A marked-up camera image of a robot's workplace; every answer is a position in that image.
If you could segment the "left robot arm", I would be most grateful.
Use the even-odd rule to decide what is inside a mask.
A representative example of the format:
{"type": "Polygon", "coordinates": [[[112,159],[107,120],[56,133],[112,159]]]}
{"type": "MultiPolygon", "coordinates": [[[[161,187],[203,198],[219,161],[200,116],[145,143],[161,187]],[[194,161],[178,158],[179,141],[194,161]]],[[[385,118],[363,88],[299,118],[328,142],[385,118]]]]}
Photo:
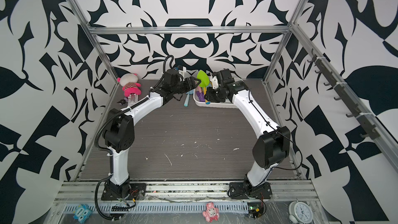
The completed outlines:
{"type": "Polygon", "coordinates": [[[193,76],[184,78],[178,69],[168,69],[147,96],[132,106],[110,113],[99,134],[103,135],[111,169],[108,181],[118,187],[129,182],[128,152],[135,139],[134,126],[152,111],[164,106],[176,94],[185,94],[200,85],[193,76]]]}

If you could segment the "green shovel yellow handle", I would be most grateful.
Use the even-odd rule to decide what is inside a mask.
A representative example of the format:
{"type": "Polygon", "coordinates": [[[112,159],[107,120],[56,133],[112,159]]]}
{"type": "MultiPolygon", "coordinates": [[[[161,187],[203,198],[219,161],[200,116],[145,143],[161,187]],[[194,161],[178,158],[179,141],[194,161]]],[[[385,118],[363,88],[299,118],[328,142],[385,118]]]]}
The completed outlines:
{"type": "Polygon", "coordinates": [[[207,87],[210,84],[209,77],[203,70],[199,70],[199,72],[197,74],[197,79],[199,79],[201,81],[199,86],[201,87],[203,94],[205,95],[206,91],[207,91],[207,87]]]}

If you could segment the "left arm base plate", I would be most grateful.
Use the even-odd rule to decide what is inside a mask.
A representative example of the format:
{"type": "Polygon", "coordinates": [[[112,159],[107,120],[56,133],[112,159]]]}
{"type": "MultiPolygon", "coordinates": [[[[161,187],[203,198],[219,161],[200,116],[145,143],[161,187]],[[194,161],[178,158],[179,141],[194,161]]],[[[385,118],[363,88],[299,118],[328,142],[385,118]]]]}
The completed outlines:
{"type": "Polygon", "coordinates": [[[115,185],[112,182],[106,182],[103,190],[102,201],[116,201],[119,198],[125,200],[141,200],[146,194],[145,183],[124,183],[121,186],[115,185]]]}

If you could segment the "light blue toy shovel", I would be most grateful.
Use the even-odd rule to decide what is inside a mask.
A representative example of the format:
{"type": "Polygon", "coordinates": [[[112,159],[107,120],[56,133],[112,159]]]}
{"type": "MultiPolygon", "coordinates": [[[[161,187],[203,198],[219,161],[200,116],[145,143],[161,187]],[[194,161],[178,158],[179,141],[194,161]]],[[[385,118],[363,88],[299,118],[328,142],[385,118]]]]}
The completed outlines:
{"type": "Polygon", "coordinates": [[[190,90],[189,92],[186,93],[186,98],[184,100],[184,107],[188,107],[190,96],[193,95],[193,93],[194,90],[190,90]]]}

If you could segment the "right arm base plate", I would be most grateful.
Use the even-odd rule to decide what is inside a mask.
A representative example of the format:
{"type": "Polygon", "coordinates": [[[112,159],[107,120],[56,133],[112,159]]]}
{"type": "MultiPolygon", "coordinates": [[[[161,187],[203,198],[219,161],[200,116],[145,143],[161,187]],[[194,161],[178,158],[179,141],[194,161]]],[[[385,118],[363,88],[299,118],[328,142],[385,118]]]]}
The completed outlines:
{"type": "Polygon", "coordinates": [[[229,183],[227,195],[233,200],[249,198],[268,200],[271,198],[272,190],[269,183],[253,187],[249,181],[243,181],[241,183],[229,183]]]}

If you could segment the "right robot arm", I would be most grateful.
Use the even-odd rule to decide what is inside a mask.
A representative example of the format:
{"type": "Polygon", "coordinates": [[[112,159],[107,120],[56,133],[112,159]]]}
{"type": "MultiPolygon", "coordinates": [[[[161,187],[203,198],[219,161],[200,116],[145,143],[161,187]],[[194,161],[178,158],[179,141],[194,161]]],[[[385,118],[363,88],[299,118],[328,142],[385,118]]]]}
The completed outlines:
{"type": "Polygon", "coordinates": [[[252,149],[254,163],[246,178],[251,187],[266,182],[271,171],[290,152],[290,131],[273,121],[254,99],[244,81],[236,81],[229,69],[215,72],[211,76],[212,87],[207,90],[205,99],[212,103],[229,100],[235,105],[253,128],[257,141],[252,149]]]}

